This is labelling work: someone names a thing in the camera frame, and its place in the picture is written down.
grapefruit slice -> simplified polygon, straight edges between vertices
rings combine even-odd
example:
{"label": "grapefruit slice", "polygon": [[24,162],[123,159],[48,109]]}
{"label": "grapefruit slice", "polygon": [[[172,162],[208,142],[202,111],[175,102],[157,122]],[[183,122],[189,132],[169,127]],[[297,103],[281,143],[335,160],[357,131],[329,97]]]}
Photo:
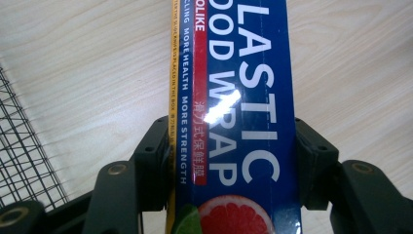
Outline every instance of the grapefruit slice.
{"label": "grapefruit slice", "polygon": [[198,211],[203,234],[275,234],[264,209],[238,195],[223,195],[203,203]]}

lime slice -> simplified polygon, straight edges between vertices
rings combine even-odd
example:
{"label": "lime slice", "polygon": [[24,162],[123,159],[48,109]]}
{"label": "lime slice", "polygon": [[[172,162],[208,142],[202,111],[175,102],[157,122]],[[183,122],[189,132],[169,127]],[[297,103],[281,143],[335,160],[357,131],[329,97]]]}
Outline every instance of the lime slice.
{"label": "lime slice", "polygon": [[203,234],[197,207],[187,204],[176,217],[171,234]]}

black wire rack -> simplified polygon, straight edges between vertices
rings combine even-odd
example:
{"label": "black wire rack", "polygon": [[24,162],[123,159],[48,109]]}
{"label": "black wire rack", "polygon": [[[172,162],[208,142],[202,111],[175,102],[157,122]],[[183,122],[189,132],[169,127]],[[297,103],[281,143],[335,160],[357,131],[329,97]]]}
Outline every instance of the black wire rack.
{"label": "black wire rack", "polygon": [[47,211],[67,196],[35,135],[10,82],[0,68],[0,209],[36,200]]}

light wood grain table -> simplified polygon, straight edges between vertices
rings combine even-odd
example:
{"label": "light wood grain table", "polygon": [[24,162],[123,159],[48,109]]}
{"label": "light wood grain table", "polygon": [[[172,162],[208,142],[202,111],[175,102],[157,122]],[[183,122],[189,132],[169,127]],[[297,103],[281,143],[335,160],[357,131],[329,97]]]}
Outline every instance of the light wood grain table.
{"label": "light wood grain table", "polygon": [[[287,1],[296,116],[413,198],[413,1]],[[170,1],[1,1],[0,64],[70,198],[168,114]],[[145,214],[163,233],[165,213]],[[331,233],[303,210],[306,233]]]}

bolt hole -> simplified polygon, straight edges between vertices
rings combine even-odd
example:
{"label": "bolt hole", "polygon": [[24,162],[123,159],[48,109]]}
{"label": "bolt hole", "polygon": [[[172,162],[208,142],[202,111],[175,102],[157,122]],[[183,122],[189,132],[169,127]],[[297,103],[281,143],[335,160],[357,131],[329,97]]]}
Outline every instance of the bolt hole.
{"label": "bolt hole", "polygon": [[354,170],[358,171],[359,173],[363,174],[373,174],[374,170],[367,165],[361,163],[353,163],[352,167]]}
{"label": "bolt hole", "polygon": [[121,232],[116,230],[115,228],[107,229],[106,231],[102,232],[101,234],[120,234]]}
{"label": "bolt hole", "polygon": [[117,164],[109,168],[107,171],[110,175],[115,176],[122,174],[124,171],[127,170],[127,166],[124,164]]}
{"label": "bolt hole", "polygon": [[28,214],[28,208],[17,207],[0,215],[0,227],[13,225],[24,219]]}
{"label": "bolt hole", "polygon": [[146,147],[146,148],[145,148],[145,151],[146,151],[146,152],[152,152],[152,151],[154,151],[154,150],[155,150],[154,147]]}

